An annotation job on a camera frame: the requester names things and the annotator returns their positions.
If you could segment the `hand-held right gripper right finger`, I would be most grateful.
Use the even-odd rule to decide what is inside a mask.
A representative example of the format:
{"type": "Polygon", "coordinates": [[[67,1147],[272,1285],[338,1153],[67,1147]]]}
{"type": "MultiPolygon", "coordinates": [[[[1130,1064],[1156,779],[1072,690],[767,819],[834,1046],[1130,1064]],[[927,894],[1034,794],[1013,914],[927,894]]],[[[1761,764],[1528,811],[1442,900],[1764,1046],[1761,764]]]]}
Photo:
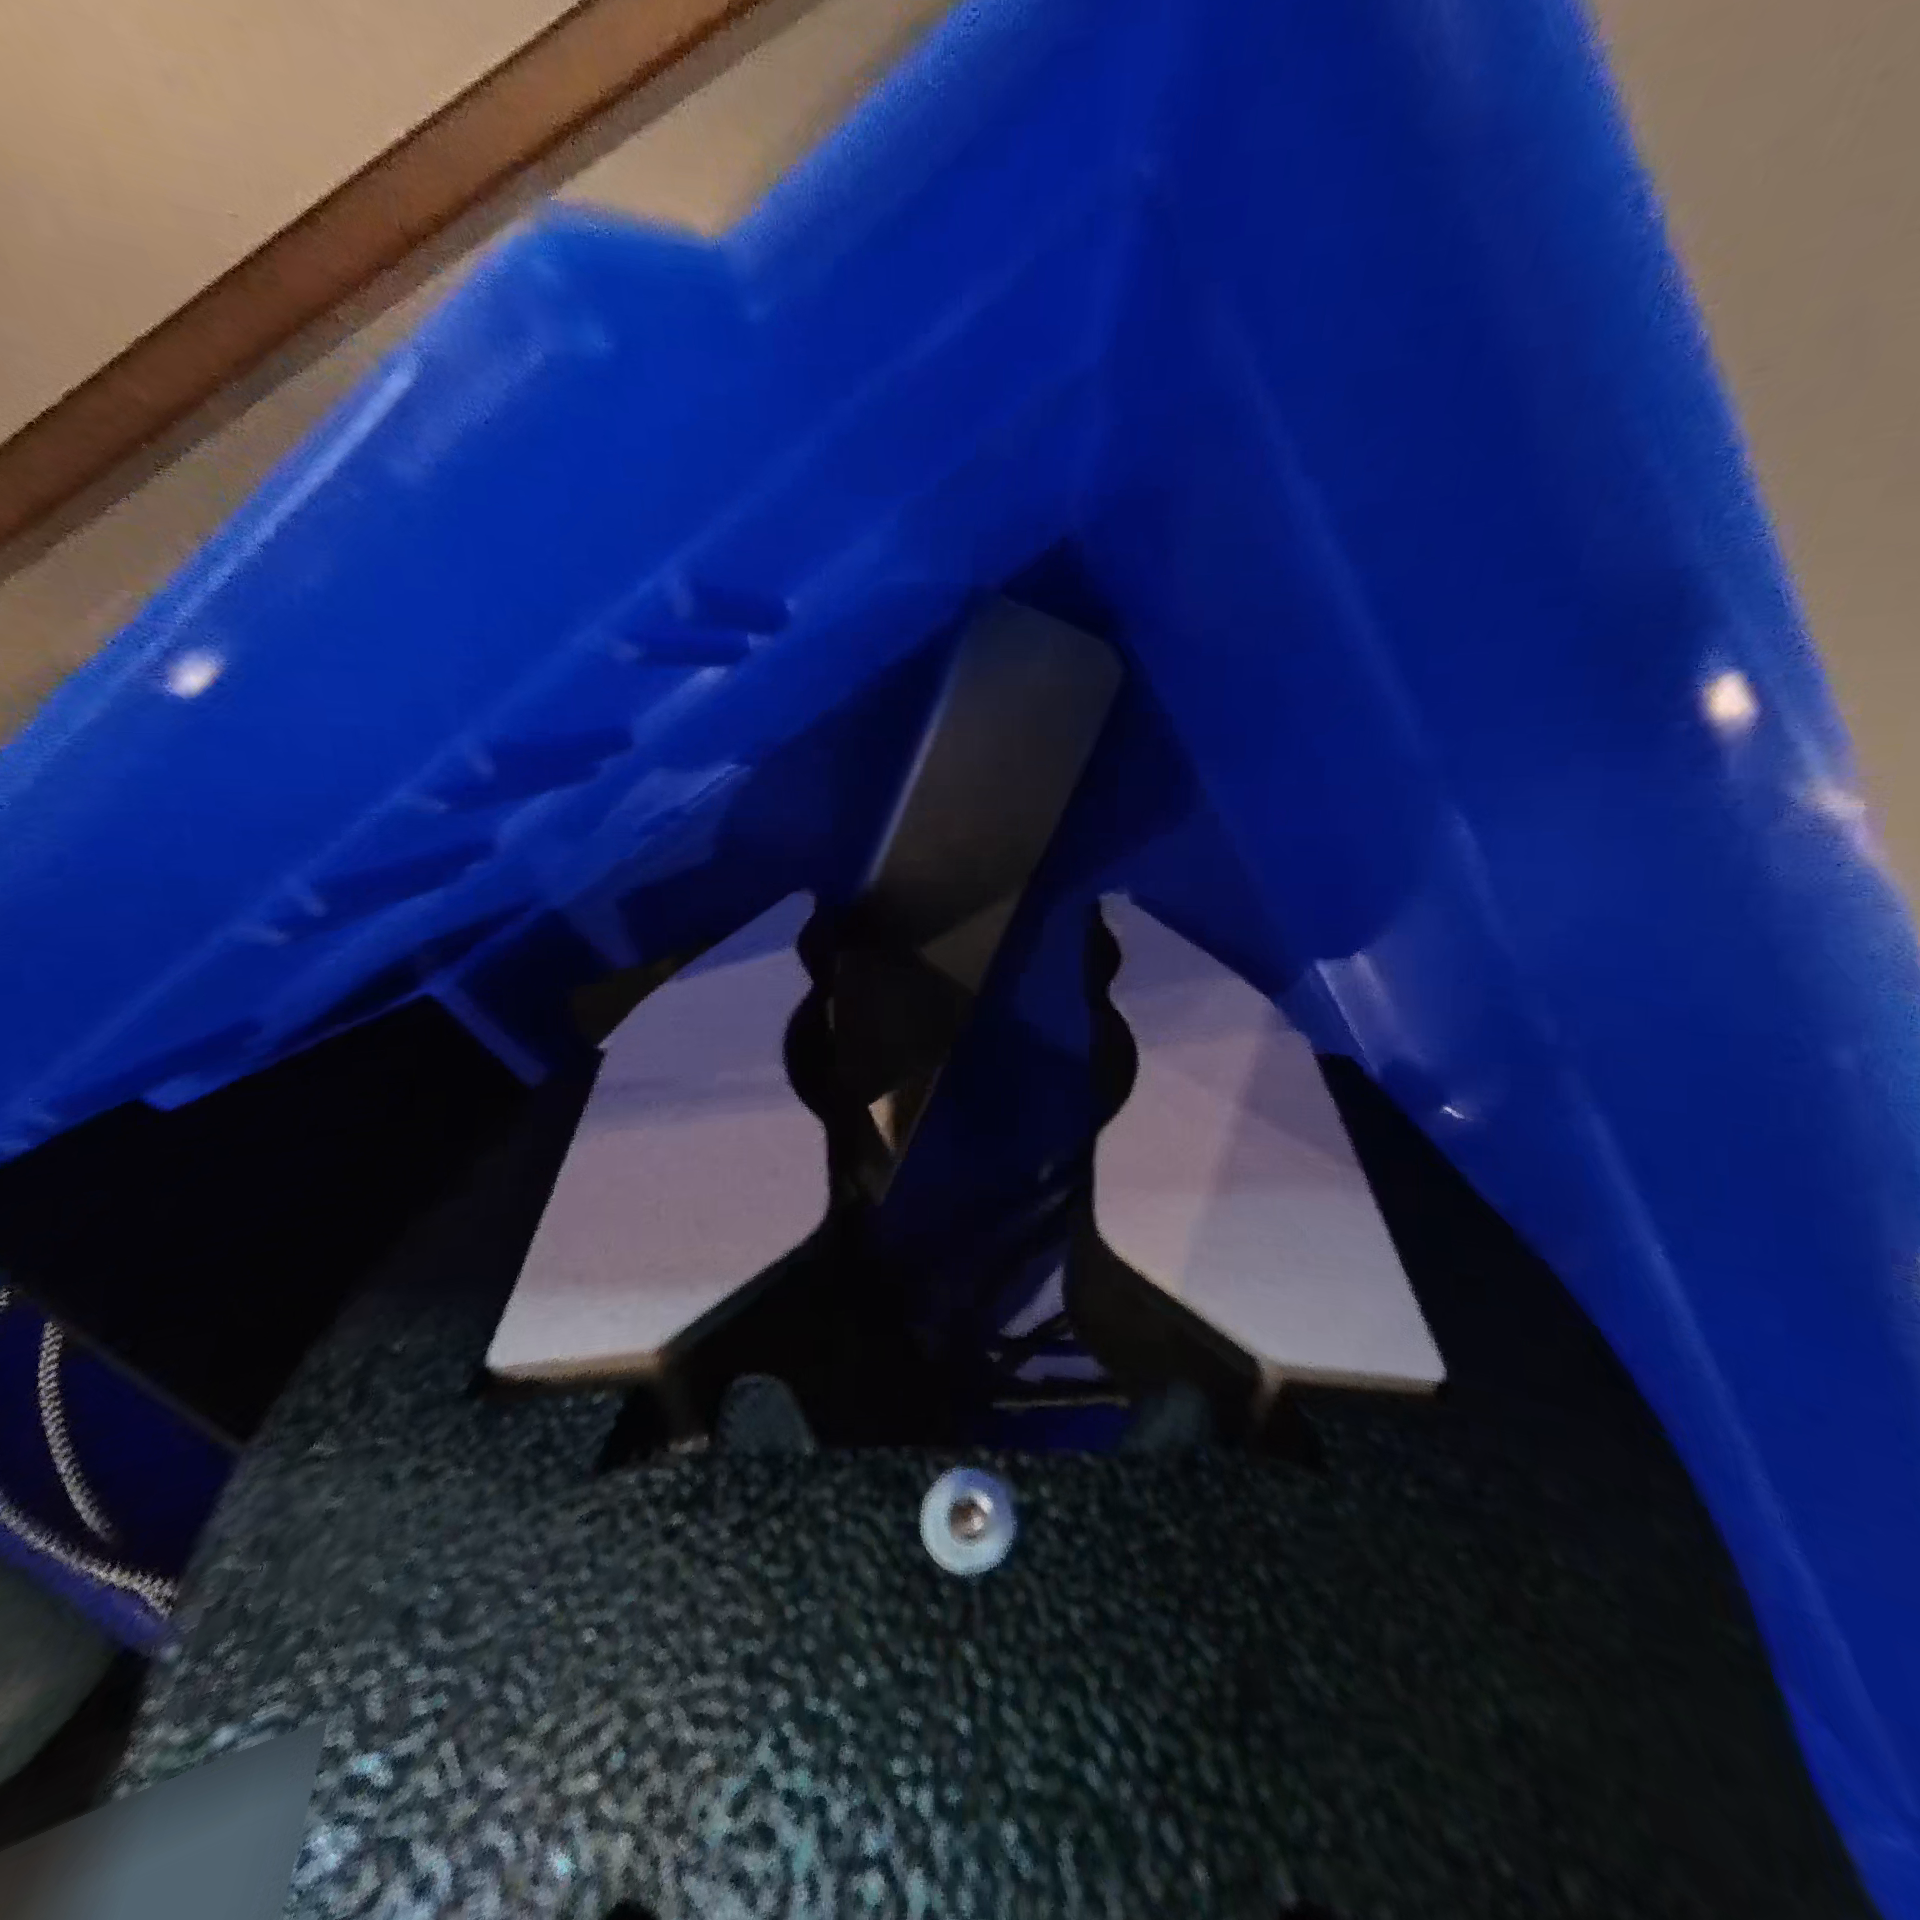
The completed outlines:
{"type": "Polygon", "coordinates": [[[1087,967],[1103,1084],[1066,1309],[1108,1379],[1266,1450],[1305,1449],[1302,1393],[1438,1403],[1445,1361],[1307,1039],[1124,894],[1087,967]]]}

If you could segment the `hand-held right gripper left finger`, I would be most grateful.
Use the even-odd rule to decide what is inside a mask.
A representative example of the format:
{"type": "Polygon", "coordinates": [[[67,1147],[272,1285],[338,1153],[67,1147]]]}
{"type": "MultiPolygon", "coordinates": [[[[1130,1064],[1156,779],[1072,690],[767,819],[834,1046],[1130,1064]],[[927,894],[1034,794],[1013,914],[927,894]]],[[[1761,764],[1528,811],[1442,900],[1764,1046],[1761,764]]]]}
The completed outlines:
{"type": "Polygon", "coordinates": [[[485,1351],[492,1385],[625,1385],[627,1444],[827,1441],[869,1324],[865,1199],[801,1092],[815,913],[778,899],[603,1039],[485,1351]]]}

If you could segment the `black usb hub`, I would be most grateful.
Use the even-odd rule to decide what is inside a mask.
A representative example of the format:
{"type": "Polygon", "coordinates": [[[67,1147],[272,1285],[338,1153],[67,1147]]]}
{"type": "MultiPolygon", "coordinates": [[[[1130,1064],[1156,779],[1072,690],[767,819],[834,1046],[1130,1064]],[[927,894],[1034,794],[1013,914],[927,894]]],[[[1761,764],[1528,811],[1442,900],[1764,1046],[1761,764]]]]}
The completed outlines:
{"type": "Polygon", "coordinates": [[[932,1102],[1121,685],[1090,630],[971,613],[867,877],[827,945],[830,1058],[885,1185],[932,1102]]]}

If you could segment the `blue plastic bin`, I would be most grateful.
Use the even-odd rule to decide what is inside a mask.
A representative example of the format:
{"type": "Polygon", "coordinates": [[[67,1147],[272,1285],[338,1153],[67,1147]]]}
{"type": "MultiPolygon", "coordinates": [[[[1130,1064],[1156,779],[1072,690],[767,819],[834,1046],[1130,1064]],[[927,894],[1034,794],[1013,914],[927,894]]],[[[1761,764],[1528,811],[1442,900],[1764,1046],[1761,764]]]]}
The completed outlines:
{"type": "Polygon", "coordinates": [[[1572,1286],[1915,1916],[1915,928],[1574,4],[959,4],[719,238],[507,234],[3,747],[3,1158],[631,900],[1072,556],[1148,887],[1572,1286]]]}

